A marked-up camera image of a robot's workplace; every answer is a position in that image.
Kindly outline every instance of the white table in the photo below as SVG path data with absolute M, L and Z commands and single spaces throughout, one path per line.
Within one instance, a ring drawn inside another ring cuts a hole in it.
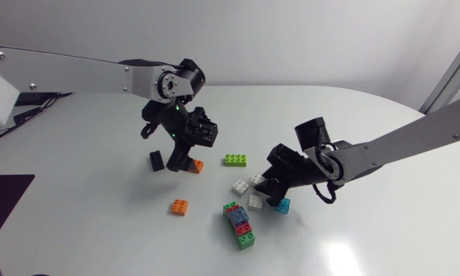
M 332 140 L 360 143 L 420 113 L 333 87 L 204 87 L 188 109 L 203 106 L 219 134 L 190 152 L 198 175 L 152 172 L 149 152 L 166 162 L 173 142 L 162 127 L 141 139 L 145 104 L 77 94 L 0 140 L 0 174 L 36 175 L 0 231 L 4 275 L 460 275 L 460 143 L 350 182 L 333 205 L 305 186 L 289 190 L 288 215 L 247 209 L 244 251 L 222 218 L 228 202 L 246 208 L 250 192 L 231 186 L 266 170 L 274 146 L 300 151 L 298 124 L 324 117 Z M 248 166 L 222 166 L 226 153 Z M 186 216 L 170 214 L 174 199 Z

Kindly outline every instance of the lime green lego brick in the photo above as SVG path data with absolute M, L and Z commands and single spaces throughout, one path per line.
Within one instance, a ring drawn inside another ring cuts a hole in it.
M 241 235 L 240 237 L 237 235 L 237 232 L 236 230 L 233 228 L 232 226 L 232 223 L 230 222 L 230 220 L 227 218 L 226 215 L 224 215 L 225 217 L 225 220 L 230 228 L 230 231 L 232 231 L 233 233 L 233 236 L 235 237 L 235 240 L 237 241 L 237 245 L 238 247 L 240 248 L 240 250 L 244 250 L 246 248 L 248 248 L 249 246 L 252 246 L 254 244 L 254 241 L 255 241 L 255 235 L 252 231 L 244 234 L 244 235 Z
M 226 211 L 227 211 L 228 208 L 231 208 L 231 207 L 233 207 L 233 206 L 235 206 L 235 205 L 237 205 L 237 202 L 230 202 L 229 204 L 225 204 L 225 205 L 223 206 L 223 215 L 226 215 L 226 214 L 227 214 Z
M 225 166 L 247 166 L 247 156 L 245 154 L 225 155 Z

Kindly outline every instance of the orange lego brick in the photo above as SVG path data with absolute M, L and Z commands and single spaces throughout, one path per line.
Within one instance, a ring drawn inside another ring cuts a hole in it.
M 176 199 L 172 204 L 172 214 L 174 215 L 186 215 L 187 206 L 189 203 L 186 200 Z
M 189 167 L 189 171 L 191 173 L 200 173 L 202 171 L 202 167 L 204 165 L 205 164 L 204 164 L 203 161 L 199 161 L 199 160 L 194 159 L 194 164 L 191 164 L 191 166 Z

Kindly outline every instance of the lego brick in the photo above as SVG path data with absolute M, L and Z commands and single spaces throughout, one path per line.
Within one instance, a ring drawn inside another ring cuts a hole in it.
M 237 243 L 240 250 L 244 250 L 254 244 L 255 236 L 252 231 L 237 237 Z
M 247 166 L 247 156 L 245 154 L 225 155 L 225 166 Z
M 249 183 L 250 186 L 254 187 L 256 186 L 257 184 L 260 184 L 261 182 L 265 181 L 266 178 L 264 178 L 263 176 L 261 176 L 260 174 L 258 173 L 255 173 L 252 177 L 251 177 L 251 182 Z
M 199 160 L 194 159 L 193 164 L 191 164 L 191 166 L 189 167 L 188 171 L 190 171 L 191 173 L 201 173 L 202 167 L 204 165 L 205 164 L 204 164 L 203 161 L 199 161 Z
M 234 193 L 238 196 L 243 196 L 248 190 L 248 184 L 245 183 L 242 179 L 239 179 L 232 187 Z
M 230 208 L 228 208 L 228 209 L 226 210 L 226 213 L 228 214 L 228 213 L 230 213 L 231 211 L 236 210 L 238 207 L 240 207 L 240 205 L 235 205 L 235 206 L 233 206 L 233 207 L 230 207 Z
M 157 150 L 155 152 L 150 153 L 150 162 L 152 163 L 153 171 L 160 171 L 161 169 L 165 169 L 163 165 L 162 156 L 160 155 L 160 151 Z
M 227 215 L 227 209 L 231 208 L 233 206 L 237 206 L 237 202 L 230 202 L 229 204 L 226 204 L 223 206 L 223 215 Z
M 227 215 L 234 228 L 237 228 L 238 226 L 244 225 L 246 222 L 248 222 L 248 215 L 244 208 L 241 206 L 233 211 L 228 212 Z
M 288 210 L 290 209 L 290 199 L 282 199 L 279 202 L 279 205 L 274 207 L 276 212 L 280 212 L 281 214 L 288 214 Z
M 262 197 L 259 195 L 251 195 L 248 200 L 249 210 L 261 211 L 262 210 Z
M 189 202 L 187 202 L 186 200 L 181 200 L 181 199 L 174 200 L 174 203 L 172 204 L 172 209 L 171 209 L 172 214 L 186 215 L 188 205 L 189 205 Z
M 237 226 L 235 231 L 237 232 L 237 236 L 241 236 L 247 232 L 252 231 L 252 227 L 248 222 L 246 222 L 243 225 Z

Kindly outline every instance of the green lego brick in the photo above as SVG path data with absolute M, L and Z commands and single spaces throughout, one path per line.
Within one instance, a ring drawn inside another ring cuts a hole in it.
M 247 166 L 247 156 L 245 154 L 225 155 L 225 166 Z
M 235 205 L 237 205 L 237 202 L 230 202 L 229 204 L 224 205 L 224 206 L 223 206 L 223 215 L 226 215 L 226 214 L 227 214 L 226 211 L 227 211 L 228 208 L 231 208 L 231 207 L 233 207 L 233 206 L 235 206 Z
M 240 250 L 244 250 L 249 246 L 252 246 L 255 241 L 255 236 L 252 231 L 241 235 L 240 237 L 236 236 L 235 239 L 237 239 L 238 246 Z

